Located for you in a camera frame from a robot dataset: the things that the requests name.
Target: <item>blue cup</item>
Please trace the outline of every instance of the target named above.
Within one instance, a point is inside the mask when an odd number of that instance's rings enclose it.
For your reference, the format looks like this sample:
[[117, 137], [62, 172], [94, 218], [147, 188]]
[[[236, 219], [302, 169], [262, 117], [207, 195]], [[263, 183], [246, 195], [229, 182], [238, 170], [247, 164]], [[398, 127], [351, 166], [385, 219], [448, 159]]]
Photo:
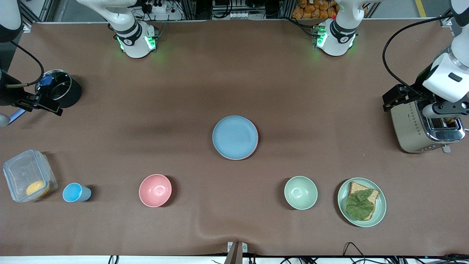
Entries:
[[70, 183], [63, 189], [62, 197], [66, 202], [83, 202], [90, 198], [91, 190], [79, 183]]

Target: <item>floor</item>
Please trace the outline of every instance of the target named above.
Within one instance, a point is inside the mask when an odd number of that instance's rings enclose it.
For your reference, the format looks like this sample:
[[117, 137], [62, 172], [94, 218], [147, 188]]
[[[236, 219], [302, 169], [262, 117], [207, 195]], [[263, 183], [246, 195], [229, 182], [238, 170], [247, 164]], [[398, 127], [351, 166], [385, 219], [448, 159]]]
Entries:
[[[43, 0], [31, 0], [28, 3]], [[435, 17], [449, 9], [448, 0], [388, 0], [381, 3], [373, 18], [414, 18]], [[60, 0], [53, 10], [52, 20], [55, 22], [102, 22], [103, 17], [90, 8], [79, 4], [76, 0]], [[15, 46], [10, 43], [0, 43], [0, 58], [2, 69], [8, 71], [11, 59], [15, 53]]]

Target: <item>yellow floor line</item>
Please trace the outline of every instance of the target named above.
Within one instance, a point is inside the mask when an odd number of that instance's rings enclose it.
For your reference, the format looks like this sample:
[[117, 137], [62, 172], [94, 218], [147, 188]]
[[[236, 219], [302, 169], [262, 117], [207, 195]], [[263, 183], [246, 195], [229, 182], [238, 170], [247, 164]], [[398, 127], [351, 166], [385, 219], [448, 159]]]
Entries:
[[417, 5], [418, 13], [420, 17], [427, 17], [425, 13], [424, 5], [422, 4], [422, 0], [415, 0], [415, 4]]

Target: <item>lettuce leaf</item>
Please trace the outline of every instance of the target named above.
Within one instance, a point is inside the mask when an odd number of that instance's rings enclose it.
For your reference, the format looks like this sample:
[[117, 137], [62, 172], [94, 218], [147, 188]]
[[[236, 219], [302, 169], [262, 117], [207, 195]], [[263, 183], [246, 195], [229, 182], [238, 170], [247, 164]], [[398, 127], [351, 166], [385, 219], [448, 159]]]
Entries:
[[373, 193], [373, 189], [361, 190], [351, 194], [347, 198], [345, 211], [355, 220], [363, 221], [375, 209], [368, 197]]

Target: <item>cable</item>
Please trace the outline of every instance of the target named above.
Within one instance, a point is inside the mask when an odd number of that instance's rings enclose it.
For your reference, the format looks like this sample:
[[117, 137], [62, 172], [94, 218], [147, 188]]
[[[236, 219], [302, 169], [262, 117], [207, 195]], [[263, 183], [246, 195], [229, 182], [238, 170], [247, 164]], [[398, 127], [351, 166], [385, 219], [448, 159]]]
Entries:
[[215, 14], [212, 14], [212, 16], [215, 17], [215, 18], [225, 18], [231, 13], [232, 10], [233, 10], [233, 0], [229, 0], [229, 2], [227, 3], [227, 9], [226, 9], [224, 15], [216, 16]]
[[25, 50], [20, 45], [16, 44], [13, 41], [10, 41], [10, 43], [15, 45], [17, 48], [21, 49], [27, 55], [29, 55], [33, 60], [35, 60], [38, 63], [39, 67], [41, 68], [41, 75], [39, 76], [39, 78], [37, 78], [34, 82], [26, 83], [26, 86], [30, 86], [30, 85], [34, 85], [34, 84], [38, 83], [42, 79], [42, 76], [44, 75], [44, 67], [42, 66], [41, 62], [38, 59], [36, 59], [36, 57], [34, 57], [33, 54], [29, 53], [27, 50]]
[[304, 262], [305, 264], [317, 264], [316, 263], [316, 260], [318, 260], [319, 258], [315, 258], [315, 259], [312, 259], [312, 257], [309, 257], [309, 256], [301, 256], [298, 258], [300, 260], [300, 262]]
[[288, 262], [289, 264], [292, 264], [292, 263], [290, 262], [290, 259], [291, 259], [290, 257], [289, 257], [289, 258], [285, 258], [284, 260], [282, 260], [282, 262], [280, 262], [280, 264], [283, 264], [285, 261]]
[[165, 28], [166, 28], [166, 22], [164, 23], [163, 28], [161, 28], [161, 31], [158, 33], [157, 38], [160, 38], [161, 35], [163, 35], [163, 30], [165, 30]]
[[379, 262], [379, 261], [374, 261], [374, 260], [371, 260], [371, 259], [367, 259], [367, 258], [365, 257], [365, 255], [363, 254], [363, 252], [362, 252], [353, 242], [347, 242], [347, 243], [345, 244], [344, 251], [342, 252], [342, 257], [345, 257], [345, 254], [346, 254], [346, 252], [347, 252], [347, 249], [348, 249], [348, 247], [349, 247], [350, 245], [353, 245], [353, 246], [356, 248], [356, 250], [358, 250], [358, 252], [362, 255], [362, 258], [363, 258], [363, 259], [359, 259], [359, 260], [357, 260], [357, 261], [354, 261], [352, 258], [350, 258], [350, 260], [352, 260], [352, 264], [357, 264], [357, 263], [362, 262], [362, 261], [363, 261], [363, 263], [369, 261], [369, 262], [376, 263], [376, 264], [392, 264], [391, 261], [389, 261], [389, 259], [387, 259], [387, 258], [385, 258], [385, 260], [386, 260], [388, 263], [383, 263], [383, 262]]
[[278, 14], [279, 12], [280, 12], [280, 9], [279, 9], [277, 12], [273, 13], [273, 14], [267, 14], [267, 11], [266, 11], [266, 12], [264, 13], [264, 16], [262, 17], [262, 19], [264, 19], [265, 16], [273, 16], [273, 15]]
[[410, 85], [408, 85], [407, 83], [405, 83], [401, 78], [397, 77], [397, 75], [395, 75], [395, 74], [391, 71], [391, 69], [389, 68], [389, 66], [387, 65], [387, 62], [386, 62], [386, 50], [387, 50], [387, 47], [389, 46], [389, 43], [391, 43], [391, 41], [392, 41], [399, 33], [401, 33], [402, 31], [404, 31], [404, 30], [406, 30], [406, 29], [408, 29], [408, 28], [414, 27], [414, 26], [418, 26], [418, 25], [422, 25], [422, 24], [425, 24], [425, 23], [429, 23], [429, 22], [433, 22], [433, 21], [437, 21], [437, 20], [441, 20], [441, 19], [446, 19], [446, 18], [450, 18], [450, 17], [453, 17], [453, 15], [435, 17], [435, 18], [431, 18], [431, 19], [419, 21], [419, 22], [410, 24], [410, 25], [408, 25], [408, 26], [405, 26], [405, 27], [399, 29], [396, 33], [394, 33], [394, 35], [392, 35], [392, 37], [389, 38], [389, 40], [386, 42], [386, 45], [385, 45], [384, 48], [383, 48], [383, 64], [384, 64], [384, 67], [386, 68], [387, 72], [389, 72], [389, 74], [391, 74], [391, 76], [394, 77], [394, 79], [396, 79], [398, 82], [400, 82], [400, 83], [401, 83], [402, 85], [404, 85], [406, 88], [408, 88], [409, 90], [415, 92], [416, 94], [420, 95], [420, 96], [423, 97], [423, 98], [427, 98], [427, 96], [423, 95], [421, 92], [416, 91], [414, 88], [412, 88]]
[[[407, 259], [405, 257], [402, 257], [402, 259], [404, 260], [405, 264], [408, 264]], [[413, 259], [417, 260], [421, 264], [428, 264], [428, 263], [423, 262], [420, 258], [418, 258], [416, 256], [414, 256]], [[458, 262], [456, 260], [469, 261], [467, 259], [451, 259], [451, 260], [446, 260], [446, 261], [443, 261], [443, 262], [438, 262], [436, 264], [467, 264], [467, 263], [464, 263], [464, 262]]]
[[[113, 256], [114, 255], [111, 255], [109, 257], [109, 261], [107, 262], [107, 264], [111, 264], [111, 260], [113, 259]], [[119, 255], [116, 255], [116, 260], [114, 261], [114, 264], [117, 264], [119, 262]]]
[[312, 34], [312, 33], [308, 32], [308, 31], [306, 30], [306, 29], [313, 29], [313, 26], [301, 24], [300, 22], [298, 22], [298, 20], [296, 20], [296, 19], [293, 20], [293, 19], [291, 19], [291, 18], [289, 18], [289, 17], [286, 17], [286, 16], [282, 16], [282, 17], [280, 17], [280, 19], [287, 19], [287, 20], [290, 21], [291, 23], [297, 25], [297, 26], [300, 27], [300, 29], [301, 29], [304, 33], [306, 33], [306, 35], [308, 35], [308, 36], [311, 36], [311, 37], [318, 37], [318, 36], [319, 36], [319, 35], [317, 35], [317, 34]]
[[186, 16], [184, 20], [187, 20], [187, 18], [192, 19], [191, 16], [196, 16], [195, 14], [192, 14], [192, 13], [190, 13], [190, 12], [187, 13], [187, 12], [182, 8], [181, 4], [180, 4], [178, 1], [175, 2], [175, 1], [173, 0], [173, 4], [175, 4], [175, 5], [177, 6], [177, 8], [181, 11], [181, 14], [184, 13], [184, 15]]

